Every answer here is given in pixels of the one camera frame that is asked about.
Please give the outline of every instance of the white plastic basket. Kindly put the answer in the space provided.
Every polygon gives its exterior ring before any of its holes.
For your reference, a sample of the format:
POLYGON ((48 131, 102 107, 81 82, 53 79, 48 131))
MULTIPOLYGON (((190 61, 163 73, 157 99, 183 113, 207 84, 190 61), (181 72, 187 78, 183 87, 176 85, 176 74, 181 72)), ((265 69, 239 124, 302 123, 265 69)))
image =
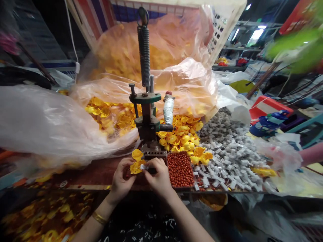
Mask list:
POLYGON ((232 29, 244 11, 246 0, 100 0, 87 1, 68 0, 69 9, 80 30, 93 49, 99 36, 110 27, 120 22, 130 22, 137 9, 142 6, 150 14, 150 18, 161 17, 172 13, 182 16, 186 9, 210 5, 213 10, 213 38, 208 44, 210 63, 214 63, 227 41, 232 29))

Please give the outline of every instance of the hand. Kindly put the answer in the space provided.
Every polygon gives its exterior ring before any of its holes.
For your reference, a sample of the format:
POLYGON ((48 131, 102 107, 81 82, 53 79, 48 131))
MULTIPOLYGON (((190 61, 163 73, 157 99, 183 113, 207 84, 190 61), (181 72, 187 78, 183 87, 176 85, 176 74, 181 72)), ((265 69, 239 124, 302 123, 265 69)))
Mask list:
POLYGON ((126 166, 130 166, 133 163, 134 160, 131 157, 124 158, 120 161, 117 170, 113 175, 111 191, 106 197, 106 201, 109 204, 116 206, 128 194, 136 176, 132 176, 128 180, 125 180, 123 178, 123 170, 126 166))
POLYGON ((148 171, 143 170, 143 173, 145 174, 145 177, 153 190, 165 200, 173 197, 173 195, 176 193, 172 188, 169 180, 168 168, 164 161, 159 158, 154 158, 148 161, 146 166, 147 165, 153 166, 157 170, 157 174, 155 176, 152 176, 148 171))

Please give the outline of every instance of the orange plastic bag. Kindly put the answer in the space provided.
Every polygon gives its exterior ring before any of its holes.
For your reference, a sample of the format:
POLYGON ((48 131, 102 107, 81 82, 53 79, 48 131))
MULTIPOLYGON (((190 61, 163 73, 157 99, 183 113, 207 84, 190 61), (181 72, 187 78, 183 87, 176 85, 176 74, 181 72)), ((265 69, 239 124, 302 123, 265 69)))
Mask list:
MULTIPOLYGON (((83 61, 77 83, 97 80, 110 73, 141 83, 137 23, 123 23, 104 32, 97 47, 83 61)), ((207 44, 213 34, 210 8, 186 9, 182 17, 167 14, 148 24, 150 68, 162 70, 191 57, 205 67, 209 54, 207 44)))
MULTIPOLYGON (((211 111, 217 102, 217 83, 212 70, 205 69, 201 62, 187 58, 180 64, 164 70, 151 71, 155 75, 155 92, 164 96, 170 90, 175 97, 174 115, 202 117, 211 111)), ((129 83, 136 84, 135 92, 145 92, 141 83, 109 73, 99 75, 99 79, 76 84, 70 97, 86 107, 92 97, 104 102, 129 103, 129 83)), ((157 117, 163 116, 163 101, 155 103, 157 117)))

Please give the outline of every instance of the wrist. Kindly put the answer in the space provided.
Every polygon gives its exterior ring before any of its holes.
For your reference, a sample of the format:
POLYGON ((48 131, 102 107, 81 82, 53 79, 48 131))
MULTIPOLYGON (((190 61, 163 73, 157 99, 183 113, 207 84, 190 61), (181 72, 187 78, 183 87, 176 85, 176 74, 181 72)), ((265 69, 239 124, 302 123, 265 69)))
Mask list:
POLYGON ((172 204, 173 202, 176 202, 179 197, 174 189, 172 189, 169 194, 164 198, 166 203, 168 205, 172 204))
POLYGON ((103 200, 103 202, 105 202, 108 206, 115 208, 118 203, 119 200, 116 199, 116 196, 113 195, 113 192, 110 192, 105 199, 103 200))

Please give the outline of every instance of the metal spring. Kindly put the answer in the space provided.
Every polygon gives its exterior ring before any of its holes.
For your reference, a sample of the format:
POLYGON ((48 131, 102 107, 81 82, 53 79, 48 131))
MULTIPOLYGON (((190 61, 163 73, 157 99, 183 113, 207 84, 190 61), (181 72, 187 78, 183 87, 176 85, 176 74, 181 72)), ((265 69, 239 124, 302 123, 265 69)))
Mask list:
POLYGON ((141 66, 141 80, 143 87, 150 87, 150 50, 149 30, 147 26, 137 26, 139 55, 141 66))

